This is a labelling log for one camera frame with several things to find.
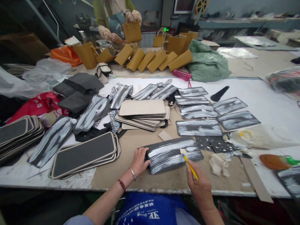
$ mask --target framed picture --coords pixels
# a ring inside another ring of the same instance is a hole
[[[189,14],[193,12],[197,0],[175,0],[174,14]]]

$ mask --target hand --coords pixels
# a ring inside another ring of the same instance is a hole
[[[134,16],[132,15],[132,13],[128,13],[128,16],[127,16],[127,22],[128,22],[128,23],[134,23],[134,22],[135,22],[135,18],[134,18]]]
[[[117,40],[120,39],[116,33],[108,33],[108,37],[114,42],[117,42]]]
[[[138,178],[149,166],[150,160],[147,160],[144,162],[146,151],[148,151],[149,148],[138,148],[135,151],[135,155],[131,164],[131,169],[133,170],[135,176]]]
[[[193,197],[195,198],[199,208],[201,210],[212,210],[215,208],[213,203],[213,195],[212,195],[212,185],[210,184],[209,179],[204,174],[203,169],[192,162],[191,160],[188,163],[193,167],[195,173],[199,180],[193,178],[193,173],[188,164],[187,166],[187,183],[190,187]]]

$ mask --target paint container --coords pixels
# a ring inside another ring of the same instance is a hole
[[[298,146],[300,143],[284,127],[257,125],[242,128],[230,134],[235,141],[253,148],[275,149]]]

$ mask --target folded tan bag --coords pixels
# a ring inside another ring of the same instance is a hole
[[[138,42],[142,40],[141,26],[139,22],[127,23],[127,16],[125,16],[125,23],[123,23],[123,31],[127,43]]]
[[[161,49],[156,53],[154,59],[148,64],[147,68],[153,73],[166,59],[167,54],[163,49]]]
[[[155,57],[155,53],[150,50],[146,56],[143,58],[139,66],[137,67],[140,72],[143,72],[145,68],[148,66],[148,64],[151,62],[151,60]]]
[[[169,64],[169,68],[171,72],[175,69],[178,69],[180,67],[185,66],[186,64],[190,63],[193,61],[193,56],[191,50],[187,50],[185,53],[183,53],[181,56],[173,60]]]
[[[133,52],[134,52],[133,48],[129,44],[126,44],[122,49],[122,51],[115,58],[115,61],[120,66],[123,66],[126,63],[126,61],[129,59],[129,57],[132,56]]]
[[[180,34],[187,37],[182,51],[185,52],[186,50],[188,50],[188,47],[190,46],[192,39],[197,40],[198,32],[189,31],[188,33],[180,33]]]
[[[166,32],[165,32],[165,29],[162,27],[157,32],[157,35],[154,37],[153,47],[160,48],[162,45],[162,42],[164,42],[165,39],[166,39]]]
[[[94,48],[95,46],[93,42],[89,42],[83,45],[73,45],[73,49],[87,69],[94,69],[98,64]]]
[[[110,47],[106,47],[99,56],[97,56],[97,61],[100,63],[110,63],[112,62],[116,56],[114,56],[116,53],[116,50]]]
[[[175,52],[171,52],[167,55],[167,59],[163,61],[162,64],[158,67],[160,71],[163,71],[173,60],[175,60],[178,55]]]
[[[167,41],[162,42],[161,48],[166,50],[167,53],[175,52],[177,55],[183,53],[183,48],[186,40],[184,35],[169,36]]]
[[[141,48],[139,48],[132,57],[130,63],[128,63],[126,69],[131,69],[133,72],[135,72],[145,55],[146,54],[144,53],[144,51]]]

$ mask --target beige sleeve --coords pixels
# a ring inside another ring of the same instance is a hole
[[[110,42],[111,39],[108,37],[108,34],[110,33],[110,30],[104,26],[99,26],[98,31],[102,38],[104,38],[107,42]]]
[[[140,12],[134,9],[132,11],[132,15],[135,18],[135,21],[138,21],[141,25],[142,24],[142,16],[141,16]]]

